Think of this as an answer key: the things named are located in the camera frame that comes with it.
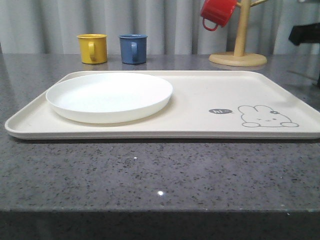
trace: cup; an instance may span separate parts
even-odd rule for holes
[[[77,36],[80,44],[81,61],[84,64],[102,64],[107,59],[107,35],[81,34]]]
[[[219,25],[224,27],[228,23],[236,5],[237,0],[205,0],[200,12],[203,27],[209,31],[215,31]],[[207,27],[205,19],[214,22],[215,27]]]
[[[124,64],[144,64],[147,61],[147,35],[120,35],[121,60]]]

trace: yellow cup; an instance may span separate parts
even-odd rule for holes
[[[81,61],[84,64],[102,64],[107,59],[107,35],[81,34],[78,35]]]

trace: white curtain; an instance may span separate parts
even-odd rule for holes
[[[0,0],[0,44],[3,53],[78,54],[78,34],[100,33],[108,35],[108,54],[119,54],[118,36],[136,33],[148,35],[148,54],[233,51],[240,9],[225,27],[210,32],[200,17],[204,1]],[[318,22],[319,3],[269,0],[254,6],[246,52],[319,54],[317,43],[297,47],[288,40],[294,25]]]

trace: tray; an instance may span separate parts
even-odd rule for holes
[[[71,78],[123,71],[80,71]],[[42,93],[5,122],[20,139],[317,139],[320,113],[250,71],[125,71],[161,77],[173,86],[159,112],[134,121],[81,123],[55,113]]]

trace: wooden pole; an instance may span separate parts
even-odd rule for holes
[[[250,7],[251,0],[241,0],[239,25],[233,54],[235,57],[243,57],[245,54]]]

